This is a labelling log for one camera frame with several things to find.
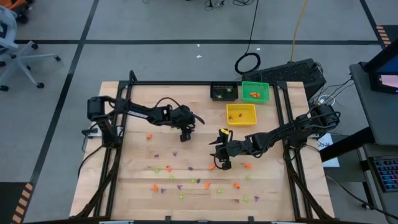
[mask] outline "yellow bin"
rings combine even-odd
[[[249,126],[257,124],[256,106],[254,104],[226,105],[228,125]]]

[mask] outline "black bin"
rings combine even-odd
[[[212,82],[210,98],[216,101],[235,101],[238,99],[237,82]]]

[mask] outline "office chair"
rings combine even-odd
[[[28,9],[29,5],[33,2],[34,0],[0,0],[0,6],[14,11],[18,15],[16,21],[25,24],[29,20],[25,15],[25,10]]]
[[[19,46],[14,43],[17,34],[16,17],[17,14],[15,12],[0,6],[0,67],[6,66],[6,62],[10,62],[10,64],[7,65],[6,71],[0,77],[0,83],[2,83],[16,68],[20,68],[37,88],[44,88],[43,83],[38,83],[34,80],[30,73],[30,67],[26,63],[50,57],[55,58],[56,61],[59,62],[61,58],[56,54],[28,55],[31,49],[37,49],[39,47],[37,44],[33,43],[33,41],[29,41],[17,55],[12,54],[11,52],[19,48]],[[0,85],[0,91],[8,91],[8,86]]]

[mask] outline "desk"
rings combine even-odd
[[[118,82],[104,82],[101,95],[116,96]],[[308,111],[307,98],[302,83],[288,83],[288,91],[294,117]],[[285,103],[282,96],[282,108]],[[247,134],[270,131],[279,126],[273,89],[270,90],[270,102],[256,105],[257,124],[254,126],[228,126],[226,104],[230,102],[212,101],[210,86],[206,85],[134,85],[131,99],[133,102],[152,106],[162,97],[169,96],[180,104],[185,104],[206,124],[197,124],[192,139],[180,142],[180,131],[170,127],[153,126],[146,120],[129,116],[124,133],[124,143],[119,166],[114,205],[111,218],[114,220],[223,220],[247,221],[253,216],[255,221],[283,220],[293,221],[294,213],[290,198],[290,189],[284,161],[282,143],[277,142],[260,159],[251,156],[232,158],[231,170],[208,170],[212,165],[215,147],[208,143],[218,136],[220,128],[234,131],[234,139],[243,139]],[[163,101],[163,105],[172,104]],[[146,134],[152,134],[147,140]],[[101,139],[90,139],[86,146],[86,155],[101,144]],[[314,140],[308,140],[311,146],[317,146]],[[98,188],[104,151],[90,158],[83,166],[77,183],[70,215],[77,214],[89,201]],[[331,216],[334,216],[330,195],[318,152],[303,148],[301,150],[303,169],[309,191],[317,202]],[[253,168],[247,170],[243,164],[250,163]],[[192,184],[192,179],[201,179]],[[205,190],[205,182],[210,181],[210,189]],[[241,189],[233,187],[238,182]],[[152,185],[166,189],[164,194],[153,192]],[[299,203],[302,195],[297,189]],[[101,213],[104,213],[108,193],[104,193]],[[305,216],[300,206],[302,217]]]

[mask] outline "keyboard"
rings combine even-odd
[[[398,191],[398,156],[371,157],[370,161],[383,192]]]
[[[307,99],[311,98],[326,83],[317,64],[310,58],[244,74],[242,81],[303,82]]]

